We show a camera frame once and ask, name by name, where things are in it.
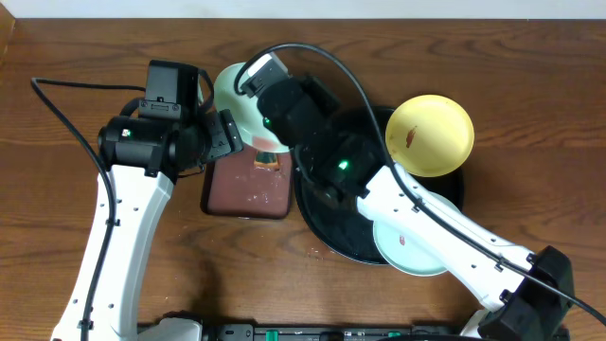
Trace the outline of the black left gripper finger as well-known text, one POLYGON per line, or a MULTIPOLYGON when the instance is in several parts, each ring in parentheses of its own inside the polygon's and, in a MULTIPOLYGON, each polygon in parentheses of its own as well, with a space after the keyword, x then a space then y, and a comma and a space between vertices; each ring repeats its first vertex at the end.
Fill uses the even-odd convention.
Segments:
POLYGON ((209 135, 209 146, 204 156, 205 163, 228 156, 234 151, 233 136, 228 127, 231 121, 232 116, 229 111, 212 112, 205 116, 209 135))
POLYGON ((229 153, 239 153, 243 150, 243 142, 241 140, 240 131, 229 109, 220 111, 220 119, 222 121, 227 142, 230 146, 229 153))

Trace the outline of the green and yellow sponge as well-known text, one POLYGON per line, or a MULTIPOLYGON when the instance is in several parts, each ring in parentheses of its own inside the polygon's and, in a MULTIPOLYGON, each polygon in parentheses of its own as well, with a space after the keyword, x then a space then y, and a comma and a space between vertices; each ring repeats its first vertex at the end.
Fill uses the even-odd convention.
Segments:
POLYGON ((257 151, 254 166, 259 169, 276 171, 280 168, 279 158, 276 153, 257 151))

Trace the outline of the yellow plate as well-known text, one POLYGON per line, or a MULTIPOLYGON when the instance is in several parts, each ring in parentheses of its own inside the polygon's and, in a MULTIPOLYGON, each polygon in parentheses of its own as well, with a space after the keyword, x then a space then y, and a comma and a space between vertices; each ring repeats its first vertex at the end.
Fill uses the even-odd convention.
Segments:
POLYGON ((472 152, 474 127, 453 99, 421 95, 388 119, 384 140, 391 157, 409 173, 439 177, 461 167, 472 152))

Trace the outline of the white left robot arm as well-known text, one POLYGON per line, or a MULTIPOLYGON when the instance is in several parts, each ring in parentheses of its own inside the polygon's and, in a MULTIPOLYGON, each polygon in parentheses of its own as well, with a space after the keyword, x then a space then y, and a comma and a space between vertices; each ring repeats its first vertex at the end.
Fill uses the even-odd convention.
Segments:
POLYGON ((199 340, 201 323, 169 317, 138 328, 138 303, 152 240, 183 166, 177 150, 199 166, 242 150, 227 110, 191 121, 160 116, 113 117, 98 142, 105 164, 91 233, 70 301, 54 340, 199 340))

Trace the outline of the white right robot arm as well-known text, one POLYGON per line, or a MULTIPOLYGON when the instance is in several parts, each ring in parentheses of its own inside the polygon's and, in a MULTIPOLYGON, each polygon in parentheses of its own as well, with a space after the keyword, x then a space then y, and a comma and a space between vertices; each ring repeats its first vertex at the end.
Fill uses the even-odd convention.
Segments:
POLYGON ((338 99, 317 78, 254 77, 240 85, 257 98, 263 125, 292 148, 302 177, 318 195, 394 227, 440 261, 483 306, 472 337, 549 340, 575 303, 570 260, 548 246, 538 254, 503 240, 447 207, 417 181, 400 149, 412 133, 401 109, 366 106, 370 141, 339 131, 330 116, 338 99))

